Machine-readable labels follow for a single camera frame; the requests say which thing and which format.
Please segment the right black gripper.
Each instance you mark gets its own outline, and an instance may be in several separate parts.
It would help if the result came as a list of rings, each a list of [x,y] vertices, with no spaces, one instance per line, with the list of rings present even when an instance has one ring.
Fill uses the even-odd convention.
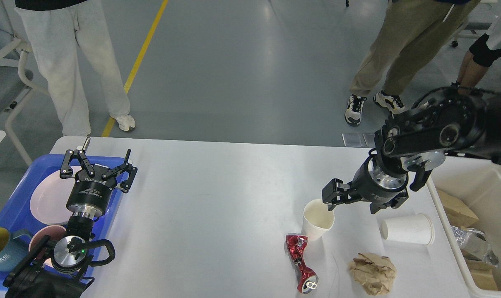
[[[322,202],[333,211],[337,205],[353,202],[370,202],[371,214],[386,208],[399,208],[408,198],[406,187],[408,174],[393,177],[377,164],[375,158],[367,158],[349,183],[333,178],[322,189]]]

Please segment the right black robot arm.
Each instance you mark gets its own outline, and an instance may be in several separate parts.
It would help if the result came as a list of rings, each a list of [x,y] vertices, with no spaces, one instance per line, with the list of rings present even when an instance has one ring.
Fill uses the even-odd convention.
[[[350,182],[334,178],[323,188],[329,211],[353,202],[369,202],[372,214],[399,208],[447,154],[501,165],[501,93],[473,88],[464,96],[456,86],[434,89],[411,109],[389,115],[374,142]]]

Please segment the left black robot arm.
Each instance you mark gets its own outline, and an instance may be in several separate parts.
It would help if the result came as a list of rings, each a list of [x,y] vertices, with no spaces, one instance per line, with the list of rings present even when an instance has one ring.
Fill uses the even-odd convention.
[[[72,215],[65,232],[59,240],[45,235],[7,275],[7,298],[79,298],[94,282],[85,276],[88,268],[116,258],[112,242],[95,239],[93,226],[105,215],[113,190],[129,192],[137,167],[130,161],[130,149],[114,168],[91,163],[89,143],[88,137],[82,147],[67,150],[59,171],[61,179],[75,181],[66,203]]]

